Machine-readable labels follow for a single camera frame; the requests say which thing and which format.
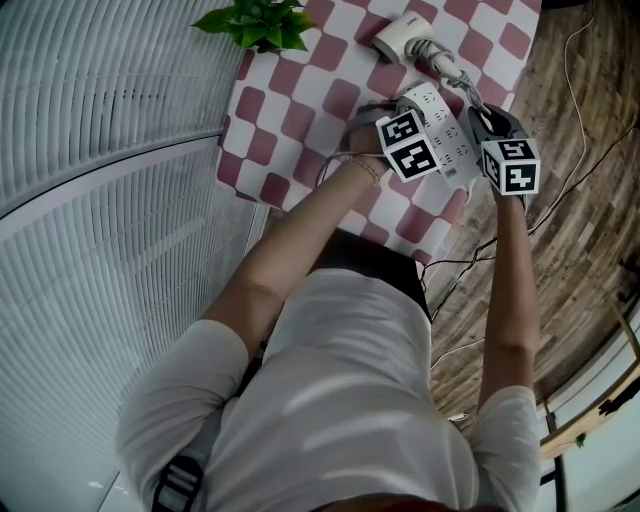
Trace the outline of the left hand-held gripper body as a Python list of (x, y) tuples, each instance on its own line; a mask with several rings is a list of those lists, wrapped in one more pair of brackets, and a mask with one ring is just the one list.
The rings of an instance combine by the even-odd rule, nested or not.
[(357, 109), (339, 143), (339, 152), (354, 154), (349, 149), (351, 133), (372, 126), (379, 138), (385, 161), (407, 183), (441, 170), (437, 156), (426, 133), (425, 117), (414, 107), (398, 106), (395, 102), (370, 103)]

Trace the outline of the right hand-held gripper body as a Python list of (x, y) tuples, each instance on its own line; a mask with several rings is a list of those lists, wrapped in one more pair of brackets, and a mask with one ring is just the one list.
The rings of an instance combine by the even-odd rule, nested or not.
[(528, 196), (539, 191), (541, 159), (535, 140), (510, 116), (511, 132), (492, 132), (492, 139), (478, 146), (479, 165), (496, 194), (526, 203)]

